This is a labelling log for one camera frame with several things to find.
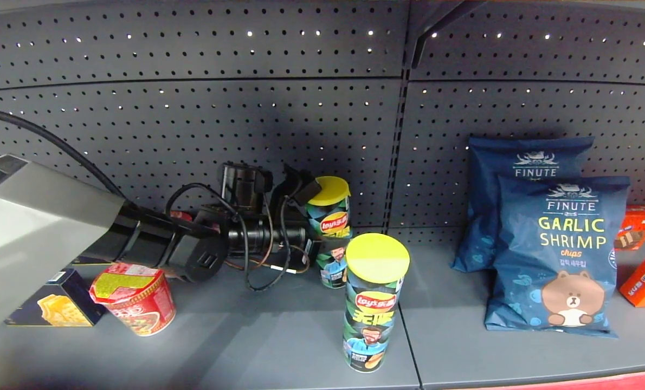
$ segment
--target wire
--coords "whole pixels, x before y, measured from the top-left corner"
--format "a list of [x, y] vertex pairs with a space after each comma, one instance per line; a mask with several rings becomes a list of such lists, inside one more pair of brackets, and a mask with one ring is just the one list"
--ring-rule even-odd
[[[221, 203], [224, 207], [226, 207], [231, 214], [234, 215], [234, 217], [238, 217], [238, 220], [241, 222], [241, 230], [243, 231], [243, 258], [244, 259], [250, 259], [250, 248], [248, 246], [248, 227], [246, 227], [246, 220], [243, 219], [243, 216], [241, 213], [236, 211], [233, 206], [231, 206], [221, 195], [219, 195], [218, 192], [214, 191], [213, 188], [209, 187], [209, 185], [204, 185], [203, 183], [189, 183], [177, 190], [176, 192], [171, 195], [171, 198], [166, 202], [166, 207], [164, 207], [164, 214], [170, 216], [171, 215], [171, 209], [173, 208], [173, 204], [176, 202], [176, 199], [183, 195], [188, 190], [191, 190], [192, 188], [202, 188], [203, 190], [206, 190], [207, 192], [211, 193], [218, 201]], [[285, 205], [288, 202], [289, 197], [285, 197]], [[275, 277], [272, 281], [270, 281], [267, 284], [264, 284], [264, 286], [260, 287], [254, 287], [250, 283], [250, 261], [246, 261], [243, 267], [243, 271], [246, 273], [245, 277], [245, 283], [246, 287], [250, 289], [251, 291], [265, 291], [266, 289], [269, 289], [272, 287], [276, 282], [278, 282], [281, 279], [281, 276], [283, 276], [288, 269], [288, 264], [291, 261], [291, 245], [288, 242], [288, 236], [286, 235], [286, 226], [285, 226], [285, 220], [283, 219], [283, 212], [285, 211], [286, 207], [281, 208], [280, 212], [280, 220], [281, 220], [281, 228], [283, 229], [283, 238], [285, 239], [285, 247], [286, 247], [286, 261], [285, 261], [285, 266], [281, 269], [277, 277]]]
[[[300, 271], [298, 271], [296, 269], [288, 269], [286, 272], [289, 272], [290, 274], [298, 275], [298, 274], [303, 274], [303, 272], [305, 272], [305, 271], [308, 271], [308, 269], [311, 268], [311, 260], [310, 260], [310, 257], [308, 257], [308, 254], [306, 253], [306, 251], [301, 249], [301, 247], [295, 246], [295, 245], [292, 245], [291, 249], [295, 249], [295, 250], [298, 250], [299, 252], [301, 252], [301, 255], [302, 255], [302, 258], [303, 258], [303, 263], [306, 264], [306, 266], [305, 266], [305, 268], [303, 268]], [[256, 263], [257, 260], [250, 259], [250, 262]], [[271, 269], [276, 269], [277, 271], [281, 271], [281, 267], [278, 266], [278, 265], [269, 264], [269, 263], [263, 263], [263, 266], [270, 267]]]
[[[265, 210], [267, 211], [267, 219], [270, 222], [270, 246], [268, 247], [267, 252], [262, 257], [262, 259], [260, 259], [260, 260], [250, 259], [251, 262], [255, 263], [255, 267], [253, 267], [253, 269], [257, 269], [257, 268], [262, 267], [263, 265], [266, 265], [265, 262], [270, 257], [270, 254], [272, 254], [272, 249], [273, 249], [274, 244], [275, 244], [275, 235], [274, 235], [275, 225], [274, 225], [274, 222], [272, 221], [272, 213], [270, 212], [270, 206], [267, 203], [267, 197], [265, 196], [264, 198], [265, 198]], [[237, 269], [239, 271], [245, 270], [245, 267], [239, 266], [238, 264], [234, 264], [234, 263], [230, 262], [229, 260], [224, 260], [224, 262], [225, 262], [226, 265], [228, 265], [229, 267], [231, 267], [233, 269]]]
[[35, 123], [27, 121], [26, 119], [19, 118], [18, 116], [14, 116], [3, 111], [0, 111], [0, 121], [8, 122], [25, 130], [31, 131], [31, 133], [34, 133], [35, 135], [38, 135], [39, 137], [45, 138], [45, 140], [50, 141], [50, 143], [57, 146], [62, 151], [67, 153], [67, 155], [72, 157], [77, 163], [79, 163], [79, 165], [86, 168], [86, 170], [94, 175], [94, 177], [97, 178], [101, 182], [101, 184], [103, 184], [104, 187], [108, 189], [108, 191], [116, 194], [119, 197], [127, 199], [125, 198], [125, 195], [123, 195], [119, 190], [119, 188], [117, 188], [116, 185], [108, 178], [108, 176], [104, 175], [104, 173], [99, 168], [97, 168], [91, 161], [85, 158], [84, 155], [75, 150], [75, 148], [72, 148], [72, 146], [70, 146], [62, 139], [58, 138], [58, 136], [54, 135], [50, 131], [47, 131], [46, 129], [38, 126]]
[[267, 252], [262, 257], [262, 260], [260, 260], [260, 262], [258, 262], [258, 264], [255, 266], [255, 268], [260, 267], [267, 261], [268, 257], [270, 257], [270, 254], [272, 252], [272, 247], [275, 244], [275, 224], [272, 221], [272, 212], [270, 211], [270, 205], [267, 200], [267, 195], [264, 196], [264, 200], [265, 200], [265, 210], [267, 211], [267, 219], [270, 222], [270, 247], [268, 247]]
[[277, 274], [277, 277], [275, 277], [274, 279], [272, 279], [271, 282], [265, 284], [262, 287], [253, 287], [250, 285], [250, 282], [248, 282], [248, 263], [249, 262], [246, 262], [246, 283], [248, 284], [248, 288], [250, 288], [252, 291], [265, 291], [266, 289], [269, 289], [276, 282], [278, 282], [288, 270], [288, 264], [291, 262], [291, 245], [288, 242], [288, 234], [286, 234], [286, 222], [285, 222], [285, 219], [283, 218], [283, 212], [286, 210], [286, 203], [288, 203], [288, 200], [289, 200], [288, 195], [285, 195], [285, 202], [283, 202], [283, 206], [281, 207], [281, 210], [280, 210], [281, 236], [283, 237], [283, 242], [285, 243], [286, 261], [283, 264], [283, 267], [281, 267], [280, 272]]

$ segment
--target yellow lid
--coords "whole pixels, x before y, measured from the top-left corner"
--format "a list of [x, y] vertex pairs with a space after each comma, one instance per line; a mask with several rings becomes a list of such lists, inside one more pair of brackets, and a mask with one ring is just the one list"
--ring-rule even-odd
[[407, 273], [409, 252], [390, 236], [365, 233], [349, 242], [347, 267], [365, 281], [388, 284]]
[[308, 203], [314, 206], [333, 205], [351, 195], [347, 180], [338, 178], [337, 176], [320, 176], [319, 178], [315, 178], [315, 181], [322, 187], [322, 191], [308, 201]]

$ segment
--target dark blue box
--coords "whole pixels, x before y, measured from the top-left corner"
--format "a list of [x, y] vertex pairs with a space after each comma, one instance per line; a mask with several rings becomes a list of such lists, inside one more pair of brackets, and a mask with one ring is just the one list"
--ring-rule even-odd
[[63, 269], [5, 319], [9, 326], [94, 326], [105, 308], [74, 269]]

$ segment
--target blue chip bag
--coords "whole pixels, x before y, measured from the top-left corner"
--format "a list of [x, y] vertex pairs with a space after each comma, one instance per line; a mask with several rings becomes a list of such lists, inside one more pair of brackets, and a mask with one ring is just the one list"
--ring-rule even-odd
[[500, 176], [499, 185], [501, 228], [486, 328], [616, 337], [605, 313], [617, 282], [614, 239], [628, 177]]
[[469, 138], [468, 227], [452, 268], [462, 272], [491, 268], [498, 234], [497, 175], [541, 180], [578, 178], [583, 155], [595, 140], [488, 140]]

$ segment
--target gray pegboard wall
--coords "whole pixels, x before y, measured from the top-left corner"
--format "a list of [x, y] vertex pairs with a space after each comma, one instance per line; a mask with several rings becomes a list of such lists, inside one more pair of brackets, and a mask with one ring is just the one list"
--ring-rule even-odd
[[[0, 109], [46, 126], [125, 195], [162, 208], [181, 185], [217, 185], [228, 160], [350, 181], [355, 225], [382, 225], [399, 80], [165, 81], [0, 91]], [[51, 144], [0, 122], [13, 153], [95, 183]], [[181, 207], [203, 194], [187, 193]]]
[[390, 227], [463, 225], [470, 135], [593, 135], [585, 176], [628, 175], [645, 204], [645, 86], [582, 82], [410, 82]]
[[645, 12], [488, 2], [432, 33], [411, 78], [645, 83]]
[[[428, 39], [398, 96], [403, 51], [414, 47], [404, 41], [409, 5], [70, 2], [4, 12], [0, 109], [67, 138], [150, 207], [183, 183], [215, 183], [223, 161], [278, 171], [284, 160], [350, 180], [356, 225], [459, 226], [471, 133], [595, 135], [585, 174], [628, 174], [632, 201], [645, 203], [645, 11], [486, 3]], [[2, 123], [1, 153], [93, 182]]]
[[[380, 226], [408, 13], [409, 2], [82, 2], [4, 12], [0, 109], [65, 138], [142, 205], [161, 208], [190, 181], [218, 184], [228, 160], [275, 173], [286, 161], [347, 178], [352, 222]], [[2, 153], [96, 184], [54, 146], [5, 123]], [[177, 206], [203, 197], [187, 193]]]
[[0, 88], [399, 76], [409, 2], [87, 2], [0, 14]]

